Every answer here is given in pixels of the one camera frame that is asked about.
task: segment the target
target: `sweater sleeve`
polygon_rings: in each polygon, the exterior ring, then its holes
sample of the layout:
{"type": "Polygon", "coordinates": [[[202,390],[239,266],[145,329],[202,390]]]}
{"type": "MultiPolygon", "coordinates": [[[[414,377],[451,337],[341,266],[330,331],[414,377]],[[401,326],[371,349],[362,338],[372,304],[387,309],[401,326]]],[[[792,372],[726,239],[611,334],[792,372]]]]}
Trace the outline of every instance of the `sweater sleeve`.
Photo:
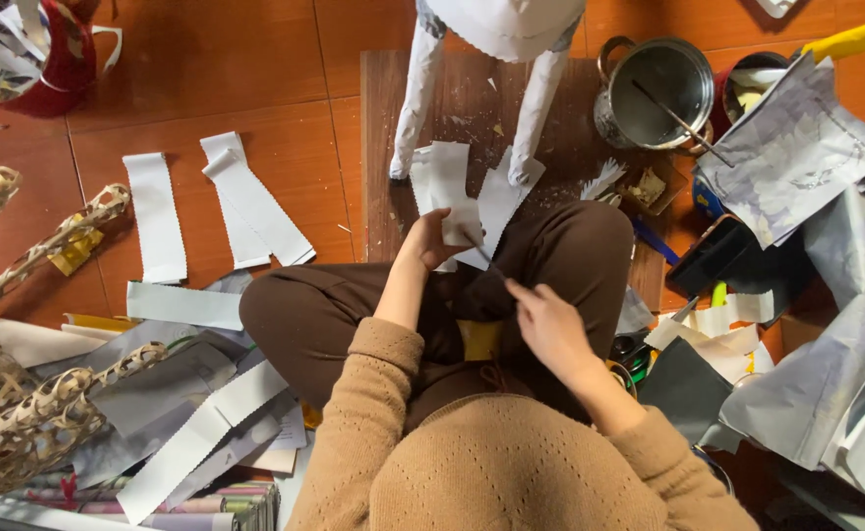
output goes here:
{"type": "Polygon", "coordinates": [[[360,321],[317,430],[288,529],[368,527],[370,486],[403,435],[423,338],[397,324],[360,321]]]}
{"type": "Polygon", "coordinates": [[[666,529],[754,531],[756,522],[688,446],[662,412],[647,406],[636,428],[609,437],[668,509],[666,529]]]}

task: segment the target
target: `orange wooden floor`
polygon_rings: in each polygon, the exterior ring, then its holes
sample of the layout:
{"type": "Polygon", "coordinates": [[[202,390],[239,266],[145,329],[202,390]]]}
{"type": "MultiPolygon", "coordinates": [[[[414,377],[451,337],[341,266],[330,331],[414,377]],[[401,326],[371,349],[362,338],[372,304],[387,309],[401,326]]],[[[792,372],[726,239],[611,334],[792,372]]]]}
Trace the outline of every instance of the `orange wooden floor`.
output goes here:
{"type": "MultiPolygon", "coordinates": [[[[95,22],[123,28],[124,46],[89,100],[54,120],[0,112],[0,125],[9,126],[0,128],[0,164],[25,176],[0,218],[0,271],[104,184],[126,182],[122,155],[155,151],[166,152],[170,164],[189,285],[230,271],[198,142],[229,130],[241,133],[250,166],[317,249],[317,260],[359,260],[358,55],[408,48],[414,19],[412,0],[103,2],[95,22]]],[[[721,68],[758,50],[789,55],[864,22],[865,0],[801,0],[782,21],[754,0],[590,0],[572,53],[592,57],[617,34],[676,35],[721,68]]],[[[101,60],[113,37],[96,39],[101,60]]],[[[474,52],[451,36],[448,44],[474,52]]],[[[840,63],[838,90],[865,119],[865,54],[840,63]]],[[[670,245],[677,251],[703,229],[690,200],[674,208],[670,245]]],[[[128,228],[71,279],[44,267],[0,315],[54,327],[63,312],[121,315],[126,282],[141,276],[137,235],[128,228]]],[[[670,292],[662,297],[665,309],[678,302],[670,292]]]]}

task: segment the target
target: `red container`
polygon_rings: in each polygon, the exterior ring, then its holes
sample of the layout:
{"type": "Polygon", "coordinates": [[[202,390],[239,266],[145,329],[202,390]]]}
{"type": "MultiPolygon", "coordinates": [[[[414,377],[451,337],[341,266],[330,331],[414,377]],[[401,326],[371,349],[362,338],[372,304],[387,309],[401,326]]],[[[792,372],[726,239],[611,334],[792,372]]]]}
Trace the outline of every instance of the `red container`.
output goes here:
{"type": "Polygon", "coordinates": [[[41,0],[52,42],[42,77],[18,97],[0,101],[0,109],[49,118],[77,105],[95,80],[94,41],[90,27],[55,0],[41,0]]]}
{"type": "Polygon", "coordinates": [[[789,60],[774,52],[757,52],[739,60],[727,70],[715,74],[715,105],[711,108],[711,125],[715,139],[720,139],[733,126],[744,110],[733,93],[731,72],[741,68],[786,68],[789,60]]]}

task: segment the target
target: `person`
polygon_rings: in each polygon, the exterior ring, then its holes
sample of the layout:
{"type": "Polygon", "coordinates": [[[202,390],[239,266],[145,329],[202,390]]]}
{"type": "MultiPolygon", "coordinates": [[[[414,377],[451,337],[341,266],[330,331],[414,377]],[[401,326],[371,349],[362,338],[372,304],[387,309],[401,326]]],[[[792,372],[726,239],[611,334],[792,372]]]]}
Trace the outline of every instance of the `person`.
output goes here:
{"type": "Polygon", "coordinates": [[[579,201],[510,225],[497,271],[449,308],[428,280],[463,250],[448,214],[420,217],[392,264],[284,267],[243,294],[246,331],[324,408],[289,528],[757,529],[604,364],[626,216],[579,201]],[[496,362],[463,361],[457,318],[504,321],[496,362]]]}

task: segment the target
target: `blue object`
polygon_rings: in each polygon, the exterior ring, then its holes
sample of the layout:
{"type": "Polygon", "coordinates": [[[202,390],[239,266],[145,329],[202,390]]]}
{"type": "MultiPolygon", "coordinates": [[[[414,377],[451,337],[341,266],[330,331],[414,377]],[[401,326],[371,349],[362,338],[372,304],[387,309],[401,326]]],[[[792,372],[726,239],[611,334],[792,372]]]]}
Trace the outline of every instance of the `blue object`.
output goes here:
{"type": "Polygon", "coordinates": [[[679,257],[675,254],[675,251],[671,247],[668,247],[668,244],[664,243],[662,238],[653,233],[641,219],[634,217],[631,221],[632,229],[635,231],[636,236],[639,236],[643,241],[651,245],[652,248],[659,251],[659,254],[665,257],[669,265],[674,266],[678,263],[679,257]]]}
{"type": "Polygon", "coordinates": [[[725,214],[720,199],[699,177],[691,182],[691,197],[695,201],[695,208],[710,219],[718,219],[725,214]]]}

